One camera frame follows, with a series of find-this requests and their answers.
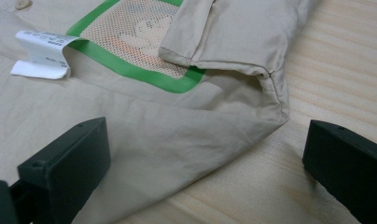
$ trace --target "wooden table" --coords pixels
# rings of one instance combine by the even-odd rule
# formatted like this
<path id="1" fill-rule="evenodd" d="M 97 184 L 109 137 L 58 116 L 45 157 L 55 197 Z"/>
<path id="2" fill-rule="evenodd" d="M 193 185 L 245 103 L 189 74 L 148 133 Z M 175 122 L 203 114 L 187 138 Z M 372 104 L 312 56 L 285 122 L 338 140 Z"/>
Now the wooden table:
<path id="1" fill-rule="evenodd" d="M 377 0 L 324 0 L 286 59 L 291 121 L 243 156 L 123 223 L 357 223 L 304 172 L 310 119 L 377 143 Z"/>

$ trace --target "paper tag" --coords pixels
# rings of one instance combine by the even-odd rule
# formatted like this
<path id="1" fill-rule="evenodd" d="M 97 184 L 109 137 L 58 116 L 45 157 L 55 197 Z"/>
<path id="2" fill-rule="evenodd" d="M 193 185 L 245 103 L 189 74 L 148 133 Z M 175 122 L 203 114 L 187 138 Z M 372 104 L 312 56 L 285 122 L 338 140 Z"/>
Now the paper tag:
<path id="1" fill-rule="evenodd" d="M 17 61 L 10 73 L 49 79 L 70 75 L 70 67 L 63 56 L 63 48 L 75 40 L 84 40 L 76 36 L 38 31 L 19 31 L 16 38 L 28 53 L 30 62 Z"/>

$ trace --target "green border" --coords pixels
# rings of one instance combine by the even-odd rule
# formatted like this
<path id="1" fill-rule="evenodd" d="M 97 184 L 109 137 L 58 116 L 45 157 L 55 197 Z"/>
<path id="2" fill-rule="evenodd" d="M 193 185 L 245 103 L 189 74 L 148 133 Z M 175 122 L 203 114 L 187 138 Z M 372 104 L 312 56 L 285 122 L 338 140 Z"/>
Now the green border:
<path id="1" fill-rule="evenodd" d="M 96 18 L 114 6 L 118 1 L 119 0 L 105 0 L 100 6 L 73 25 L 66 34 L 80 36 L 81 32 L 83 32 Z M 182 0 L 160 1 L 177 7 L 179 7 L 182 3 Z M 174 79 L 164 75 L 163 73 L 148 71 L 131 63 L 125 62 L 121 58 L 90 41 L 75 41 L 70 43 L 69 47 L 86 54 L 94 61 L 103 64 L 121 76 L 144 81 L 165 91 L 175 93 L 186 92 L 194 88 L 201 81 L 203 73 L 205 72 L 203 69 L 191 66 L 188 68 L 187 73 L 183 77 L 180 79 Z"/>

